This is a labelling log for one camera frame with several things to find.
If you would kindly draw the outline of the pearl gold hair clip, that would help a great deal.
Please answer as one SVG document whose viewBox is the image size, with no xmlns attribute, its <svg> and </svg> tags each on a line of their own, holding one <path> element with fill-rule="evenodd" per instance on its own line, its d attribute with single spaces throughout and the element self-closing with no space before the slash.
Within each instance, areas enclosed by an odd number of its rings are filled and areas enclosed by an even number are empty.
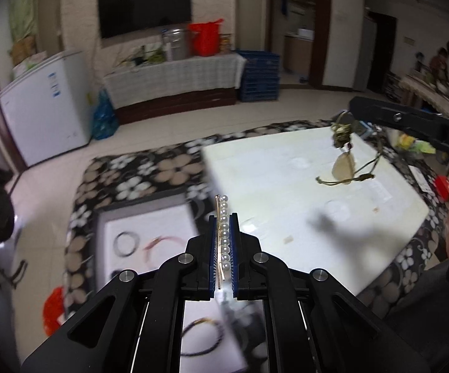
<svg viewBox="0 0 449 373">
<path fill-rule="evenodd" d="M 216 205 L 215 227 L 215 281 L 218 291 L 226 291 L 231 287 L 232 249 L 229 225 L 228 197 L 214 197 Z"/>
</svg>

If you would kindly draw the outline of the cabinet with white cloth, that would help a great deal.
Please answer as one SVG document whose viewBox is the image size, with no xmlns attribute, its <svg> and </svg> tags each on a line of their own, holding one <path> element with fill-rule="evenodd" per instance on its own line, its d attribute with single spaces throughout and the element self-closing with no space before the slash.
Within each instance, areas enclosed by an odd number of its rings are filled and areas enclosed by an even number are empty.
<svg viewBox="0 0 449 373">
<path fill-rule="evenodd" d="M 231 53 L 126 67 L 104 77 L 119 123 L 235 104 L 246 59 Z"/>
</svg>

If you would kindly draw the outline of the colourful snack packets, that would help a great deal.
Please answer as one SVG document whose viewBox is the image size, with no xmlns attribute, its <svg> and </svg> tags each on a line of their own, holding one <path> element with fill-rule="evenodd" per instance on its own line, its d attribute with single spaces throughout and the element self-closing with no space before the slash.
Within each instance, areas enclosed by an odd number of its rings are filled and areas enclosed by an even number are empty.
<svg viewBox="0 0 449 373">
<path fill-rule="evenodd" d="M 430 155 L 436 153 L 436 149 L 429 142 L 420 140 L 407 134 L 399 135 L 399 138 L 397 138 L 397 147 L 408 152 Z"/>
</svg>

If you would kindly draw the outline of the steel stock pot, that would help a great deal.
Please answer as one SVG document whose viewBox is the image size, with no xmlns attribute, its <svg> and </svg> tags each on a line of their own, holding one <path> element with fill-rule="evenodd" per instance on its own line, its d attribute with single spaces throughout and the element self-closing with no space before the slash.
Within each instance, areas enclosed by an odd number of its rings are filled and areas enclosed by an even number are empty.
<svg viewBox="0 0 449 373">
<path fill-rule="evenodd" d="M 185 27 L 162 30 L 162 41 L 168 62 L 185 60 L 192 56 L 190 33 Z"/>
</svg>

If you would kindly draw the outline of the blue plastic bag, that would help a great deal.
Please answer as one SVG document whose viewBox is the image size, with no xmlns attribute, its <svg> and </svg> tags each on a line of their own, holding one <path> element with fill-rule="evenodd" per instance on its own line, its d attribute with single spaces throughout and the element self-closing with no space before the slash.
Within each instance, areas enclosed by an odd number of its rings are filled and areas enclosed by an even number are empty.
<svg viewBox="0 0 449 373">
<path fill-rule="evenodd" d="M 92 138 L 104 140 L 113 136 L 118 130 L 119 123 L 106 89 L 98 94 L 98 105 L 95 108 L 92 123 Z"/>
</svg>

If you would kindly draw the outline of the floral black tablecloth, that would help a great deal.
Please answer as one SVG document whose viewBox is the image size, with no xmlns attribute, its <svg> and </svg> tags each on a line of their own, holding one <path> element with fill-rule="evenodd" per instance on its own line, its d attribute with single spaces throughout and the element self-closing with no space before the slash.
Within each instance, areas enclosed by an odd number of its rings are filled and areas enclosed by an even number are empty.
<svg viewBox="0 0 449 373">
<path fill-rule="evenodd" d="M 327 126 L 325 120 L 295 120 L 224 135 L 211 135 L 142 152 L 95 158 L 77 189 L 66 250 L 65 312 L 76 312 L 95 293 L 93 213 L 110 204 L 153 198 L 175 188 L 185 191 L 198 227 L 213 209 L 211 185 L 204 177 L 202 148 L 211 144 Z M 410 243 L 358 298 L 384 317 L 418 285 L 426 266 L 445 246 L 447 207 L 435 191 L 423 193 L 428 215 Z"/>
</svg>

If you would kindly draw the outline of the blue plastic crates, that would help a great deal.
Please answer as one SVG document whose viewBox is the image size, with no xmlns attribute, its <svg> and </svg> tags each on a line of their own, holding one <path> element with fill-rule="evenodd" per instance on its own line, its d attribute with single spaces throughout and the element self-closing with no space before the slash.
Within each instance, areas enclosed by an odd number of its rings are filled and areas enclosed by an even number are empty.
<svg viewBox="0 0 449 373">
<path fill-rule="evenodd" d="M 280 55 L 268 51 L 236 51 L 246 62 L 238 98 L 241 102 L 274 101 L 279 98 Z"/>
</svg>

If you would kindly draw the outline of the white chest freezer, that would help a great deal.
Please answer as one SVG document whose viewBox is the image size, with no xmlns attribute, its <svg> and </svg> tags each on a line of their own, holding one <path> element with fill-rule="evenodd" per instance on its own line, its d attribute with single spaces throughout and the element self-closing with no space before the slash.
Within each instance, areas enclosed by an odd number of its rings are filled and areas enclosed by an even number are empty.
<svg viewBox="0 0 449 373">
<path fill-rule="evenodd" d="M 94 104 L 86 55 L 46 59 L 0 91 L 0 107 L 28 167 L 87 145 Z"/>
</svg>

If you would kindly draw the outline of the red plastic bag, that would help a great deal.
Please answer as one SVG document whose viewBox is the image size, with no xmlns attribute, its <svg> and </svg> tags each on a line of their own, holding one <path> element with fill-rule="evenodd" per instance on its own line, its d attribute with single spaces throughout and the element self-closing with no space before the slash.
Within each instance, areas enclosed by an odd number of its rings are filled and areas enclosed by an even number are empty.
<svg viewBox="0 0 449 373">
<path fill-rule="evenodd" d="M 194 56 L 211 57 L 220 51 L 220 25 L 223 22 L 223 19 L 217 19 L 188 25 Z"/>
</svg>

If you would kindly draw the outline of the red mesh bag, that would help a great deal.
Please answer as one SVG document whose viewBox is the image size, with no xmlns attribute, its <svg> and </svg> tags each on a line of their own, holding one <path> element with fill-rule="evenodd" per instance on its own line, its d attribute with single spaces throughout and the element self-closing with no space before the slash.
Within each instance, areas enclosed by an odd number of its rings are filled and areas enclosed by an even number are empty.
<svg viewBox="0 0 449 373">
<path fill-rule="evenodd" d="M 45 334 L 51 337 L 65 322 L 62 286 L 53 289 L 42 308 L 42 324 Z"/>
</svg>

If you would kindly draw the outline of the black wall television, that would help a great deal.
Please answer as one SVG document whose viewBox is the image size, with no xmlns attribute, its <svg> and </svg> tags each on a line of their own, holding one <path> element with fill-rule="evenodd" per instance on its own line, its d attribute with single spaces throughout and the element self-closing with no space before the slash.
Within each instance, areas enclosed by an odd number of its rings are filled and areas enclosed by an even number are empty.
<svg viewBox="0 0 449 373">
<path fill-rule="evenodd" d="M 97 0 L 100 37 L 192 21 L 192 0 Z"/>
</svg>

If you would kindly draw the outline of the grey tray white lining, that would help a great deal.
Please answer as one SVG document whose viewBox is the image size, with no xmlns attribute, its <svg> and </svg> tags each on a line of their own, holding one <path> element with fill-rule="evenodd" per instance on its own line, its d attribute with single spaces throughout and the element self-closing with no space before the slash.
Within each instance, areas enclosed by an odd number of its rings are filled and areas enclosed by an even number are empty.
<svg viewBox="0 0 449 373">
<path fill-rule="evenodd" d="M 204 232 L 189 201 L 173 195 L 108 206 L 93 219 L 94 282 L 100 290 L 124 269 L 158 269 Z M 265 372 L 267 345 L 260 302 L 224 298 L 185 305 L 182 372 Z"/>
</svg>

